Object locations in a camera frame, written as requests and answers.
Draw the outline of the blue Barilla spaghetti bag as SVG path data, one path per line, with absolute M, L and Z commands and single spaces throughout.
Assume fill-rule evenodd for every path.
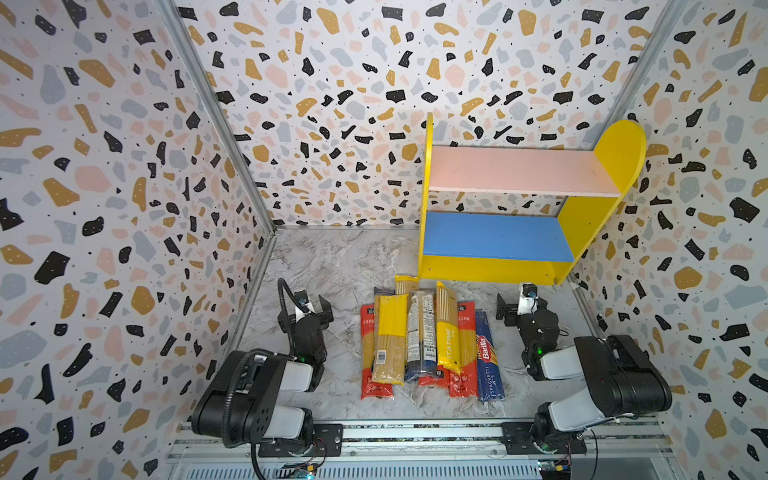
M 505 392 L 490 324 L 484 310 L 475 312 L 478 398 L 481 402 L 503 400 Z

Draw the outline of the yellow Pastatime spaghetti bag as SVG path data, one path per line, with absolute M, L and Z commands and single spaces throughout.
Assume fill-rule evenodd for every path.
M 458 327 L 458 304 L 455 292 L 443 282 L 436 287 L 436 339 L 437 363 L 445 370 L 459 374 L 460 339 Z

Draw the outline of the clear printed spaghetti bag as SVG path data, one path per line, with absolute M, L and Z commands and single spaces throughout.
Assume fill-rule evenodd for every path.
M 413 291 L 409 299 L 405 381 L 437 377 L 437 345 L 434 294 Z

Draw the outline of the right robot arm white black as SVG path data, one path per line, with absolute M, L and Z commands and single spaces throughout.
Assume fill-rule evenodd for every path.
M 516 303 L 498 296 L 496 318 L 518 330 L 521 359 L 534 380 L 585 381 L 585 387 L 569 397 L 539 406 L 528 434 L 538 450 L 571 451 L 590 427 L 671 407 L 669 384 L 630 336 L 580 336 L 560 348 L 559 318 L 534 284 L 521 286 Z

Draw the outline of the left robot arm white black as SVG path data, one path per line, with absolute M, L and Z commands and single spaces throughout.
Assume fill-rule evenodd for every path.
M 198 435 L 225 447 L 271 445 L 280 453 L 305 455 L 315 445 L 314 419 L 307 408 L 280 405 L 282 392 L 312 392 L 327 359 L 323 332 L 334 320 L 332 306 L 308 299 L 280 320 L 291 337 L 291 354 L 264 349 L 235 350 L 225 359 L 191 416 Z

